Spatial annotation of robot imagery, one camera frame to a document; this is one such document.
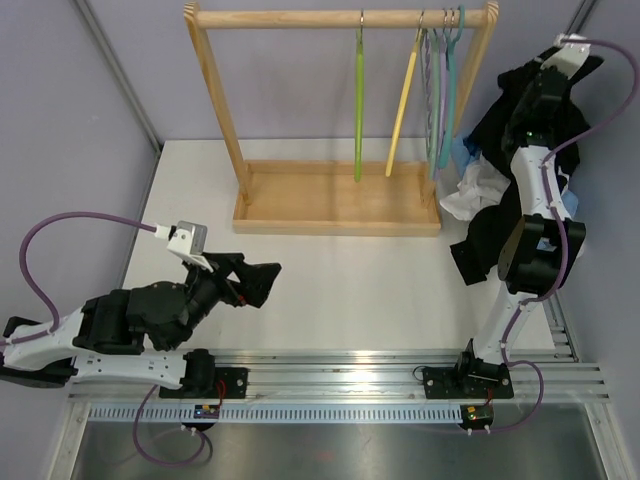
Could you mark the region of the yellow hanger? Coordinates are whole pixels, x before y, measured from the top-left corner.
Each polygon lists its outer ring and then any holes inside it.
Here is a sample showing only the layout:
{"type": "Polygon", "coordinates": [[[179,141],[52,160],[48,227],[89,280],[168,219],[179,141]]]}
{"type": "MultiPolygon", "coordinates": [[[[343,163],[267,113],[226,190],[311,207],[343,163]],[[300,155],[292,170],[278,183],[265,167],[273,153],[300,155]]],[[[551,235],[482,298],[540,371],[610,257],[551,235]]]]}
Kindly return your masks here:
{"type": "Polygon", "coordinates": [[[396,118],[393,126],[391,143],[389,152],[387,155],[386,168],[385,168],[385,176],[389,178],[393,173],[394,162],[396,159],[396,153],[398,149],[398,144],[400,140],[400,134],[402,131],[402,126],[404,122],[405,112],[410,96],[411,85],[413,81],[413,76],[416,68],[417,57],[421,49],[422,39],[423,39],[423,22],[424,22],[425,12],[422,11],[420,14],[420,18],[418,21],[417,32],[415,35],[415,39],[412,45],[411,52],[409,54],[407,69],[400,93],[398,108],[396,112],[396,118]]]}

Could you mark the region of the white shirt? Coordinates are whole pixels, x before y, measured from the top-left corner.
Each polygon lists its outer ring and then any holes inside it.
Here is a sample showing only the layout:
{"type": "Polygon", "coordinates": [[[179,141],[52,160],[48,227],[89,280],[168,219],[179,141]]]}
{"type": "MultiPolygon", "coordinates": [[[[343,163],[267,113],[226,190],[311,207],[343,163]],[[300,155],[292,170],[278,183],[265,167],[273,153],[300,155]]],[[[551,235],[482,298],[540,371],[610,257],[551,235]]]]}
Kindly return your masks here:
{"type": "Polygon", "coordinates": [[[504,209],[501,213],[504,219],[511,215],[519,220],[522,216],[520,206],[516,203],[520,200],[519,194],[515,194],[514,200],[505,197],[510,184],[510,180],[481,156],[465,167],[462,179],[457,184],[458,190],[442,198],[440,205],[461,221],[471,221],[480,211],[499,206],[504,209]]]}

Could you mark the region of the lime green hanger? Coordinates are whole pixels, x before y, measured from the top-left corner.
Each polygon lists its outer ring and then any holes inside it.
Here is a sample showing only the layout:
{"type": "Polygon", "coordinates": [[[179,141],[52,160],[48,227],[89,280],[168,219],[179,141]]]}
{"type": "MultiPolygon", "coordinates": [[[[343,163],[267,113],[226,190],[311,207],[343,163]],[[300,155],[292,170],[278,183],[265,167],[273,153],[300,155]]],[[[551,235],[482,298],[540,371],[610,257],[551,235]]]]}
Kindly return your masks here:
{"type": "Polygon", "coordinates": [[[364,11],[360,12],[359,28],[356,30],[355,59],[355,154],[354,180],[358,183],[362,176],[362,144],[364,116],[364,48],[363,48],[364,11]]]}

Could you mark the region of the black shirt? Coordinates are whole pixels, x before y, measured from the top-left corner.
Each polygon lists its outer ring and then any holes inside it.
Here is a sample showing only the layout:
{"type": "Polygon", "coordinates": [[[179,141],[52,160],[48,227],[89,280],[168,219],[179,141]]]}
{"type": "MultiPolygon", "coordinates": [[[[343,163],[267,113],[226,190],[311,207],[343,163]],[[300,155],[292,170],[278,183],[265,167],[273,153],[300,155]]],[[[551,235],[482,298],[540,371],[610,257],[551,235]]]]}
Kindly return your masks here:
{"type": "MultiPolygon", "coordinates": [[[[498,75],[497,85],[502,94],[467,137],[468,142],[477,147],[484,158],[510,181],[499,204],[481,207],[479,213],[473,214],[466,239],[450,247],[454,262],[467,286],[486,281],[487,274],[497,264],[505,242],[521,218],[519,192],[510,169],[510,160],[502,150],[502,137],[508,120],[526,87],[537,75],[542,61],[557,50],[551,47],[524,65],[498,75]]],[[[601,56],[590,55],[570,80],[571,86],[586,78],[603,63],[601,56]]],[[[570,88],[552,123],[554,140],[559,143],[590,128],[581,110],[570,99],[570,88]]],[[[577,144],[566,147],[556,156],[555,171],[559,186],[568,186],[568,181],[579,164],[577,144]]]]}

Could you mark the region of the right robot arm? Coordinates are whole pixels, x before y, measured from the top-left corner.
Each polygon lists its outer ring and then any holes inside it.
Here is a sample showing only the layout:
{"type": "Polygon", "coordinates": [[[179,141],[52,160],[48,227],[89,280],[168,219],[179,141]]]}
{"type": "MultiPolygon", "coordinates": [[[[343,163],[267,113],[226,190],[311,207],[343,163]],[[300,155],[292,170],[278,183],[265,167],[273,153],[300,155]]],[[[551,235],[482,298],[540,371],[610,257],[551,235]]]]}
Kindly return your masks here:
{"type": "Polygon", "coordinates": [[[578,163],[577,148],[559,152],[584,132],[572,105],[570,75],[528,65],[499,77],[502,94],[470,135],[484,158],[509,182],[494,206],[471,221],[452,255],[466,284],[497,270],[500,288],[487,322],[444,380],[453,398],[510,398],[513,341],[536,307],[568,276],[586,237],[562,199],[578,163]]]}

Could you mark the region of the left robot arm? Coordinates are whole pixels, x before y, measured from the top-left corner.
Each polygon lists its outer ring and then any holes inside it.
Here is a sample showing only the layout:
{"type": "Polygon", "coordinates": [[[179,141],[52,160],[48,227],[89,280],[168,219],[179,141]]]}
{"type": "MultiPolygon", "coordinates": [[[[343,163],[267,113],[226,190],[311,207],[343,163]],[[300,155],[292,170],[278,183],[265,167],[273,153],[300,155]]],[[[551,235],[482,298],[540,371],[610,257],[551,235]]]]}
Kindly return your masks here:
{"type": "Polygon", "coordinates": [[[1,378],[31,388],[67,383],[156,385],[163,398],[218,397],[223,376],[206,348],[179,347],[219,304],[260,308],[282,270],[248,264],[241,253],[207,253],[206,267],[187,264],[181,283],[156,281],[115,289],[85,302],[56,330],[12,317],[3,338],[1,378]]]}

